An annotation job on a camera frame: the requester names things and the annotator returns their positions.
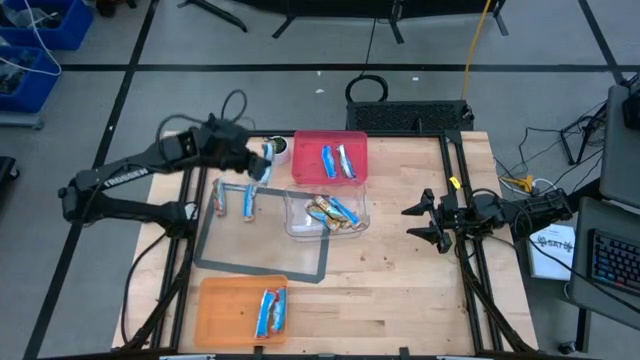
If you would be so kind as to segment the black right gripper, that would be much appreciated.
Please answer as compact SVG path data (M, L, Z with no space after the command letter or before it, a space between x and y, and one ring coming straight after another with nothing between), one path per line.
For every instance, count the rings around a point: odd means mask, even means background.
M456 195L445 195L437 199L430 188L426 188L418 204L404 209L401 214L423 216L430 213L429 227L409 228L407 234L419 237L432 245L438 243L438 234L445 230L476 233L476 206L473 203L460 207Z

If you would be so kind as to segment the blue and orange granola bar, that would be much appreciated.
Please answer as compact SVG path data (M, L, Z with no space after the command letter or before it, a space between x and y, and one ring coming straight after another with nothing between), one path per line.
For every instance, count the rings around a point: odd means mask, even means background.
M354 211L343 205L336 197L330 197L329 203L336 207L346 218L349 219L351 227L353 229L358 228L362 224L360 217L357 216Z

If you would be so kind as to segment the gold granola bar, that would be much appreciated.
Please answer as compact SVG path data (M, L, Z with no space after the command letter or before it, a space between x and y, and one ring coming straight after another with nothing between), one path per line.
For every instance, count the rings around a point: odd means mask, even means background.
M320 222L328 230L335 231L338 228L338 223L336 223L335 220L322 210L315 202L309 201L305 205L305 210L311 218Z

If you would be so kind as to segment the snack bars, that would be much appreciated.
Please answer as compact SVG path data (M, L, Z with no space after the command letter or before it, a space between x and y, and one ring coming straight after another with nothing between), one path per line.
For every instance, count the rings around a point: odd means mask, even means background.
M336 206L332 205L326 198L317 195L314 198L314 202L331 219L339 221L342 228L349 227L352 224L351 220Z

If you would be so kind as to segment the silver and blue granola bar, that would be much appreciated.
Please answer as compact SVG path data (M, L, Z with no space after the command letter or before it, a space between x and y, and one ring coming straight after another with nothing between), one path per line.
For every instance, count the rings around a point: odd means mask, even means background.
M355 179L357 177L357 174L355 172L355 168L353 167L350 158L347 154L346 148L344 144L340 144L336 147L338 155L339 155L339 162L340 162L340 167L342 170L343 175L347 178L347 179Z

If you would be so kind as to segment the blue red-ended granola bar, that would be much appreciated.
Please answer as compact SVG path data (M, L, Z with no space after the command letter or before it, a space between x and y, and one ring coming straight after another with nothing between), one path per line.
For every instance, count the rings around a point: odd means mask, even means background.
M287 295L286 287L280 287L276 290L276 301L273 305L271 331L273 333L281 333L285 328L287 316Z

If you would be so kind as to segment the red green chocolate chip bar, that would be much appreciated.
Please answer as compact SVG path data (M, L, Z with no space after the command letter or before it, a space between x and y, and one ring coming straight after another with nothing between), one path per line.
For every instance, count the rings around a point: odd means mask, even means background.
M256 322L255 337L266 338L269 335L269 323L278 295L272 290L265 290L261 299Z

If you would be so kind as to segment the succulent in white pot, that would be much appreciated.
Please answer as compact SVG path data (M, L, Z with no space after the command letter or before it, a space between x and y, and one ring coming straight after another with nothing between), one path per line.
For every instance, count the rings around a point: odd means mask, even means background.
M272 163L274 165L283 165L290 161L290 146L285 137L273 136L268 138L268 142L273 147Z

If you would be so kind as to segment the pink plastic bin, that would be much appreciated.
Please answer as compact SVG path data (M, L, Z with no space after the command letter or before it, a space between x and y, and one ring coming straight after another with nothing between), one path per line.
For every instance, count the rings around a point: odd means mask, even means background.
M362 184L368 176L368 137L361 131L299 130L294 133L291 174L300 185ZM336 147L344 144L357 177L347 179L341 170ZM336 179L328 179L323 167L321 150L332 147L337 171Z

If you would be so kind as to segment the clear plastic bin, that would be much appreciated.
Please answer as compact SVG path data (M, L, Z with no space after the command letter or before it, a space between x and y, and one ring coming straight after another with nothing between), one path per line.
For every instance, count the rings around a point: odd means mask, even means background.
M311 218L305 210L309 201L320 195L329 201L330 197L336 197L343 205L354 211L360 217L362 224L353 229L351 225L341 227L335 231L325 228L320 222ZM324 238L354 238L360 236L368 229L371 217L367 210L366 191L363 185L292 185L284 190L284 203L286 209L285 229L287 233L298 241L316 241Z

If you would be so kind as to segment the black mesh computer tower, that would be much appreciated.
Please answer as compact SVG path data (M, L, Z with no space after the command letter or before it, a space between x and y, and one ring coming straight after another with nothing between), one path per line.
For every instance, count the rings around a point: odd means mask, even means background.
M438 132L472 131L475 115L464 100L350 102L347 130Z

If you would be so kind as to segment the yellow plug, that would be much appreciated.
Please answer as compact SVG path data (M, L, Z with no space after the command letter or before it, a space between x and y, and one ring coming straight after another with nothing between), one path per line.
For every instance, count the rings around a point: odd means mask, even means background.
M512 190L515 190L515 187L518 187L524 194L531 195L534 193L534 178L532 175L527 175L524 178L502 177L501 181L504 184L508 184Z

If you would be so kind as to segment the orange plastic bin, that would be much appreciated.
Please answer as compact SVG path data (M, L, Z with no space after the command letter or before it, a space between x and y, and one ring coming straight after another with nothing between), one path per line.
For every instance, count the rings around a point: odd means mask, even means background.
M281 333L273 333L271 315L269 335L255 337L260 303L265 290L286 287L284 275L237 276L206 278L200 284L194 346L199 349L216 347L266 346L281 344L287 339L286 323Z

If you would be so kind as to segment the black desk device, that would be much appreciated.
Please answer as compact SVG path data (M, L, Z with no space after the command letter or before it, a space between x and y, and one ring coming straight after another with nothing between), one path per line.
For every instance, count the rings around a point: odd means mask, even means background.
M626 82L629 97L623 102L624 124L627 128L640 131L640 73Z

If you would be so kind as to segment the black aluminium table frame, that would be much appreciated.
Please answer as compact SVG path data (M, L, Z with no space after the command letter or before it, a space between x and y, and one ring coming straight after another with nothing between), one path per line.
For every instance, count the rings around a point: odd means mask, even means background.
M445 190L439 140L392 131L369 136L369 174L365 183L371 227L361 237L329 240L324 279L318 284L289 278L292 305L287 315L287 339L264 345L263 354L393 355L406 347L410 355L474 352L461 267L453 250L439 254L435 246L406 234L422 227L425 215L401 216L415 204L425 187L437 196ZM486 132L462 132L465 159L472 186L499 192ZM125 317L127 339L132 340L159 297L167 258L175 275L184 258L186 240L161 240L136 267ZM488 276L496 306L523 341L539 348L514 248L488 238L483 243ZM170 302L161 325L154 325L142 349L171 347L178 352L247 354L253 347L198 348L194 344L200 283L207 277L238 277L231 272L192 266L182 320L177 297Z

